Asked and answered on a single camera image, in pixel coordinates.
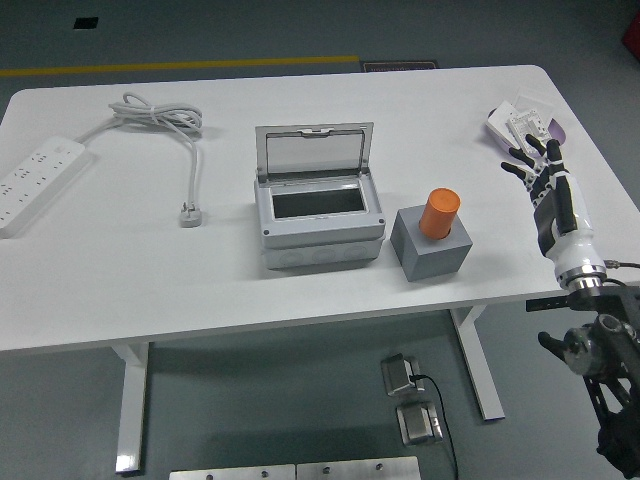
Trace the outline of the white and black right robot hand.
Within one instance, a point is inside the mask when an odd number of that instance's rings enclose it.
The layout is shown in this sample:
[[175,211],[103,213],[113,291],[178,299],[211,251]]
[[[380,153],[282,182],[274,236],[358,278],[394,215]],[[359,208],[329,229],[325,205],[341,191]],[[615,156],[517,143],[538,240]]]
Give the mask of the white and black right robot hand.
[[594,246],[586,202],[576,177],[565,167],[559,141],[541,142],[531,134],[525,141],[539,156],[511,148],[509,154],[524,165],[503,162],[501,168],[519,178],[529,194],[541,254],[553,262],[563,289],[576,289],[579,282],[602,284],[607,277],[605,262]]

